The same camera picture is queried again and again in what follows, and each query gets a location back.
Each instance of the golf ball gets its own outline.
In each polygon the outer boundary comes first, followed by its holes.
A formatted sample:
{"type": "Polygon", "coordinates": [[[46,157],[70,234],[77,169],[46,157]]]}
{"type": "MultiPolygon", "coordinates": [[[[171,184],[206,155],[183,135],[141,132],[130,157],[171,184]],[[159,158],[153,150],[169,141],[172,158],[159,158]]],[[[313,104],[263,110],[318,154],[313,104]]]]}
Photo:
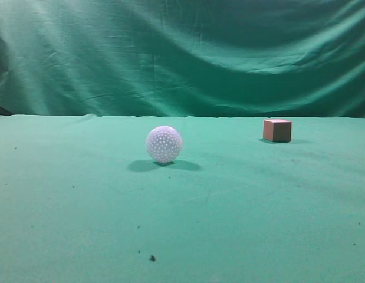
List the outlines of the golf ball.
{"type": "Polygon", "coordinates": [[[160,163],[173,161],[182,150],[180,133],[169,126],[154,128],[147,136],[146,147],[150,157],[160,163]]]}

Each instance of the green tablecloth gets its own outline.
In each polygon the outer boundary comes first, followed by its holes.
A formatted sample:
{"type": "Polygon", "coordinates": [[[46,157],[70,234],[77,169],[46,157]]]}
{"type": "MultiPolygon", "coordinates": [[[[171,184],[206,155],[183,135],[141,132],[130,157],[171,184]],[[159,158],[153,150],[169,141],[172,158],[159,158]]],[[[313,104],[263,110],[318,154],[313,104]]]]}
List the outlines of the green tablecloth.
{"type": "Polygon", "coordinates": [[[0,116],[0,283],[365,282],[365,119],[287,119],[0,116]]]}

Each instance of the cube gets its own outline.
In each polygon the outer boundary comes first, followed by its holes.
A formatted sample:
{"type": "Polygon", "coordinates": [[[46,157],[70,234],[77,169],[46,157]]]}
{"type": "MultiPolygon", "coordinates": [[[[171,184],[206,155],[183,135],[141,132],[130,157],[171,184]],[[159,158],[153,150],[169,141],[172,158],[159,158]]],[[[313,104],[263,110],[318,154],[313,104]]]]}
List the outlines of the cube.
{"type": "Polygon", "coordinates": [[[282,119],[264,120],[264,139],[275,143],[291,141],[292,122],[282,119]]]}

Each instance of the green cloth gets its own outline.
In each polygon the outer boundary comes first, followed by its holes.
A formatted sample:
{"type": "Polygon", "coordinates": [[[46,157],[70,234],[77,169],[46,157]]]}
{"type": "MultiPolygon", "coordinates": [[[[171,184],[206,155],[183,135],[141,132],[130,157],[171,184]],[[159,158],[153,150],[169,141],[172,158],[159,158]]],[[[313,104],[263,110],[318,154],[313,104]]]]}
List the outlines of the green cloth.
{"type": "Polygon", "coordinates": [[[0,116],[0,283],[365,282],[365,119],[262,120],[0,116]]]}
{"type": "Polygon", "coordinates": [[[0,0],[0,107],[365,117],[365,0],[0,0]]]}

